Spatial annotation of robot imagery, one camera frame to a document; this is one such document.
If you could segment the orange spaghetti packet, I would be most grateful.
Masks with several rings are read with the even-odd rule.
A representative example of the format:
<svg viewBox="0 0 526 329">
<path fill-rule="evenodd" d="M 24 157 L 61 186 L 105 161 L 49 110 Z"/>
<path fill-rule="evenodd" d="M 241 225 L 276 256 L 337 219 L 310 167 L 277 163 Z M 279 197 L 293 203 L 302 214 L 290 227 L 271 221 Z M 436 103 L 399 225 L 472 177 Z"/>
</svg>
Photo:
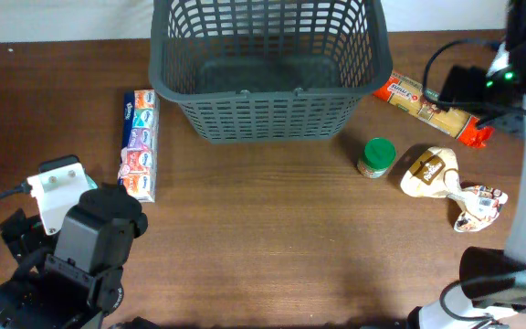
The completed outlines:
<svg viewBox="0 0 526 329">
<path fill-rule="evenodd" d="M 426 99 L 435 99 L 432 90 L 423 91 L 422 85 L 405 75 L 393 71 L 388 81 L 373 93 L 373 96 L 399 108 L 464 145 L 484 148 L 486 141 L 495 132 L 493 127 L 478 129 L 479 118 L 461 109 L 442 110 Z"/>
</svg>

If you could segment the beige snack bag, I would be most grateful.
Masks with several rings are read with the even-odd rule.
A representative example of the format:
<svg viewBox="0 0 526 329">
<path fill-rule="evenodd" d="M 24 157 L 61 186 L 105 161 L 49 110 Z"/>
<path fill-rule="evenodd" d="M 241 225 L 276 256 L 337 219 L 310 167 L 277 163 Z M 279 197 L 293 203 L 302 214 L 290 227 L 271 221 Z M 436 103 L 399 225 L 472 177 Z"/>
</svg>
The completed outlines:
<svg viewBox="0 0 526 329">
<path fill-rule="evenodd" d="M 499 216 L 509 196 L 483 185 L 462 187 L 458 160 L 453 150 L 432 146 L 424 151 L 405 172 L 400 187 L 411 197 L 449 198 L 461 213 L 454 223 L 459 233 L 478 232 Z"/>
</svg>

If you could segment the green lid glass jar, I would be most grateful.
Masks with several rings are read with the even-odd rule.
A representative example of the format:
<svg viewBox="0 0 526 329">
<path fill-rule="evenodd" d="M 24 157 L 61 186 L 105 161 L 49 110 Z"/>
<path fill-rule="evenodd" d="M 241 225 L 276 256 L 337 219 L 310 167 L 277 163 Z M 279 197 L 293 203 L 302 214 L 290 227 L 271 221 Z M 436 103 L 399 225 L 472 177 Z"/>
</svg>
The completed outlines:
<svg viewBox="0 0 526 329">
<path fill-rule="evenodd" d="M 396 157 L 395 146 L 385 138 L 373 138 L 365 147 L 357 162 L 357 169 L 367 178 L 384 175 Z"/>
</svg>

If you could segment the grey plastic basket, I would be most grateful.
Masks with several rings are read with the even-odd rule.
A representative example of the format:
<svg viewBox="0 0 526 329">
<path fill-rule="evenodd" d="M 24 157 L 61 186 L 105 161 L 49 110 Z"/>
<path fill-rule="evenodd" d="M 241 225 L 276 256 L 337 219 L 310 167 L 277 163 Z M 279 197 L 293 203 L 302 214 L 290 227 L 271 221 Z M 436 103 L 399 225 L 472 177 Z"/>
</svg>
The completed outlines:
<svg viewBox="0 0 526 329">
<path fill-rule="evenodd" d="M 210 143 L 329 139 L 392 73 L 379 0 L 155 0 L 149 80 Z"/>
</svg>

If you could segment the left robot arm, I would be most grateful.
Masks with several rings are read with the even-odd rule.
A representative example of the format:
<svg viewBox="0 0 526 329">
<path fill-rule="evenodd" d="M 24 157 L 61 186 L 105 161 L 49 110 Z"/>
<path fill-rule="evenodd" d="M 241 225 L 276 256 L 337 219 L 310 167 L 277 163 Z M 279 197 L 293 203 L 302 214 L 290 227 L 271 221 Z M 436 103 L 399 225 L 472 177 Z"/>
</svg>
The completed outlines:
<svg viewBox="0 0 526 329">
<path fill-rule="evenodd" d="M 122 186 L 83 193 L 50 236 L 40 215 L 18 209 L 0 225 L 17 262 L 0 285 L 0 328 L 99 328 L 122 303 L 123 266 L 147 228 Z"/>
</svg>

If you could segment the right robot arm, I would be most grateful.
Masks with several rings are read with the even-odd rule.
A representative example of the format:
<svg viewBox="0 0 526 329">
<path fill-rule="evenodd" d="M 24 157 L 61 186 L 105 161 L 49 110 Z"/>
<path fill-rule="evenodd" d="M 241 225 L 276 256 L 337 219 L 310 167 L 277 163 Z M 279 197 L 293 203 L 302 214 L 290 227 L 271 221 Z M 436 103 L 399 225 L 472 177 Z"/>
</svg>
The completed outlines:
<svg viewBox="0 0 526 329">
<path fill-rule="evenodd" d="M 504 249 L 466 249 L 458 280 L 436 302 L 415 308 L 408 328 L 500 328 L 501 319 L 526 313 L 526 0 L 509 3 L 505 38 L 496 50 L 486 78 L 449 75 L 435 103 L 485 111 L 481 127 L 510 113 L 523 117 L 524 158 L 510 235 Z"/>
</svg>

